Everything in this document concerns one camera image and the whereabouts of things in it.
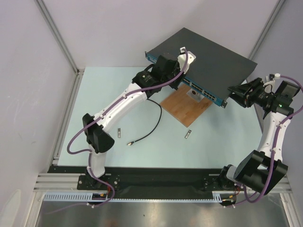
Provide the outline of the silver transceiver module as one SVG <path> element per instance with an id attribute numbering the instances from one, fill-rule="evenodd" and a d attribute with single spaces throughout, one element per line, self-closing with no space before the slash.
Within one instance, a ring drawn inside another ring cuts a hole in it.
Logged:
<path id="1" fill-rule="evenodd" d="M 188 139 L 188 137 L 189 137 L 189 135 L 191 134 L 191 130 L 188 130 L 188 132 L 186 133 L 186 135 L 185 135 L 185 139 Z"/>
<path id="2" fill-rule="evenodd" d="M 118 128 L 118 129 L 117 129 L 117 137 L 118 137 L 118 138 L 121 138 L 121 128 Z"/>

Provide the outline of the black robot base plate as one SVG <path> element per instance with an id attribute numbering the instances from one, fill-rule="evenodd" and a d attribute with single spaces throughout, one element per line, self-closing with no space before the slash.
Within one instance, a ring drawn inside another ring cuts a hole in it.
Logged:
<path id="1" fill-rule="evenodd" d="M 114 196 L 116 192 L 121 195 L 192 196 L 214 191 L 237 196 L 241 191 L 223 176 L 225 169 L 219 168 L 106 167 L 105 174 L 98 180 L 81 166 L 51 166 L 48 173 L 85 174 L 79 178 L 83 184 L 78 184 L 78 190 L 106 190 Z"/>

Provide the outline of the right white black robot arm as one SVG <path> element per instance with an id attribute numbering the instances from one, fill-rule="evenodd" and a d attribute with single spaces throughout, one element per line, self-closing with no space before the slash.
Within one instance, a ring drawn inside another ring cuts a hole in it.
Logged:
<path id="1" fill-rule="evenodd" d="M 272 92 L 277 75 L 271 74 L 267 82 L 257 78 L 249 83 L 230 87 L 231 98 L 242 107 L 259 105 L 263 111 L 263 133 L 256 150 L 238 166 L 225 166 L 218 185 L 229 190 L 235 183 L 249 187 L 260 196 L 268 194 L 286 175 L 288 166 L 282 163 L 282 145 L 285 132 L 293 116 L 299 113 L 290 107 L 293 98 L 302 91 L 299 82 L 282 81 Z"/>

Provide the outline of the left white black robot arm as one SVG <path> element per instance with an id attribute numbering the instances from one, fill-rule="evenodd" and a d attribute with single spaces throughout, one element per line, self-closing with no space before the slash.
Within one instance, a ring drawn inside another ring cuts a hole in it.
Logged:
<path id="1" fill-rule="evenodd" d="M 195 58 L 188 52 L 182 52 L 176 60 L 167 55 L 158 57 L 132 79 L 125 91 L 107 108 L 94 116 L 85 114 L 82 118 L 84 133 L 91 152 L 89 154 L 88 184 L 93 189 L 104 185 L 105 160 L 107 152 L 115 141 L 109 135 L 112 127 L 137 104 L 146 101 L 167 85 L 177 89 Z"/>

